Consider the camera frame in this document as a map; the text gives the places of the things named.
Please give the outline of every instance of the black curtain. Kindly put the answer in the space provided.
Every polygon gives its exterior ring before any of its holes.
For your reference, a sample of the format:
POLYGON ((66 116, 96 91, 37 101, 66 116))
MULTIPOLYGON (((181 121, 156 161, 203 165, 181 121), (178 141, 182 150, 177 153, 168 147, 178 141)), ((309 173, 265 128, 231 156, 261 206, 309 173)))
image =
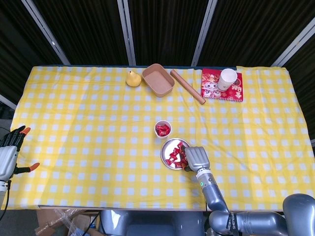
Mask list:
POLYGON ((290 73, 310 139, 315 139, 315 35, 284 65, 290 73))
POLYGON ((199 66, 270 66, 315 17, 314 0, 219 0, 199 66))
POLYGON ((191 65, 208 0, 129 0, 137 65, 191 65))
POLYGON ((115 0, 33 0, 71 64, 128 65, 115 0))
POLYGON ((33 66, 61 64, 20 0, 0 1, 0 94, 20 100, 33 66))

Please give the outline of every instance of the white bowl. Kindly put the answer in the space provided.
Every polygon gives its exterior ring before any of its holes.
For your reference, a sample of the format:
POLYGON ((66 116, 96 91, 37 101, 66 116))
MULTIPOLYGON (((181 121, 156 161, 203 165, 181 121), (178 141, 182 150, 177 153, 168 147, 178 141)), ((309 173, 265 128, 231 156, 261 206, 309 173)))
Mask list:
POLYGON ((167 137, 172 133, 172 126, 171 126, 171 124, 168 121, 160 120, 154 125, 154 132, 155 132, 157 138, 159 138, 159 139, 167 139, 167 137), (170 128, 169 134, 165 135, 165 136, 159 136, 157 131, 156 131, 156 126, 157 125, 165 125, 165 124, 170 128))

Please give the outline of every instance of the orange fingertip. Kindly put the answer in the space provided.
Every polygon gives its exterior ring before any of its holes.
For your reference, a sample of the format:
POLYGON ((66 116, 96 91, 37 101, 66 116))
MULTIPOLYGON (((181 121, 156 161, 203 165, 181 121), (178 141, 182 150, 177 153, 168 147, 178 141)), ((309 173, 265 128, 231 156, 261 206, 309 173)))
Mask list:
POLYGON ((30 170, 33 171, 33 170, 35 170, 38 166, 39 166, 39 163, 37 162, 37 163, 33 164, 32 166, 30 166, 30 170))
POLYGON ((27 128, 25 128, 24 130, 22 130, 22 131, 20 132, 20 134, 25 134, 25 135, 27 135, 27 134, 30 132, 30 130, 31 130, 31 128, 27 127, 27 128))

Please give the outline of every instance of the metal plate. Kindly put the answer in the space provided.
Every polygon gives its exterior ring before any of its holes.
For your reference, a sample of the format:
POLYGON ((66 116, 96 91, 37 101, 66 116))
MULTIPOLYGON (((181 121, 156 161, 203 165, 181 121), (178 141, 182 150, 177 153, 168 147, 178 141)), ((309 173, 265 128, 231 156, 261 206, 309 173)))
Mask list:
MULTIPOLYGON (((173 152, 174 148, 177 148, 177 145, 180 142, 183 142, 183 145, 185 147, 187 147, 187 148, 189 147, 189 144, 185 140, 175 138, 175 139, 170 139, 170 140, 166 141, 165 144, 161 148, 162 162, 165 164, 165 166, 167 166, 168 168, 173 169, 173 170, 182 170, 182 168, 176 168, 175 164, 172 164, 169 166, 165 160, 169 159, 169 155, 173 152)), ((177 157, 178 157, 178 159, 175 162, 180 161, 179 154, 177 154, 177 157)))

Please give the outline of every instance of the cable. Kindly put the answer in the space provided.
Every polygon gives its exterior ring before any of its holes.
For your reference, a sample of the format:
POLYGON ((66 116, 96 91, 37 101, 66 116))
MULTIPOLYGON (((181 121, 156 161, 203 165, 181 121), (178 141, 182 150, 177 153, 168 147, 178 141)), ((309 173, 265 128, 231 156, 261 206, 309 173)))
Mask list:
POLYGON ((102 213, 99 214, 99 220, 100 220, 100 226, 102 227, 103 233, 106 234, 104 227, 103 227, 103 222, 102 222, 102 213))
POLYGON ((94 221, 96 220, 96 218, 99 216, 99 212, 97 214, 97 216, 94 218, 94 220, 92 220, 92 222, 90 223, 90 225, 88 226, 87 230, 84 231, 84 233, 82 234, 82 236, 85 236, 88 232, 88 230, 90 229, 90 227, 92 226, 92 224, 94 223, 94 221))
POLYGON ((6 129, 6 128, 3 128, 3 127, 1 127, 1 126, 0 126, 0 129, 5 129, 6 131, 9 131, 9 132, 10 132, 10 130, 8 130, 8 129, 6 129))
POLYGON ((6 212, 6 209, 8 208, 8 204, 9 204, 9 195, 10 195, 10 187, 11 187, 11 180, 8 181, 8 194, 6 195, 6 204, 5 204, 5 208, 4 208, 4 211, 2 213, 2 216, 0 217, 0 221, 2 220, 5 212, 6 212))

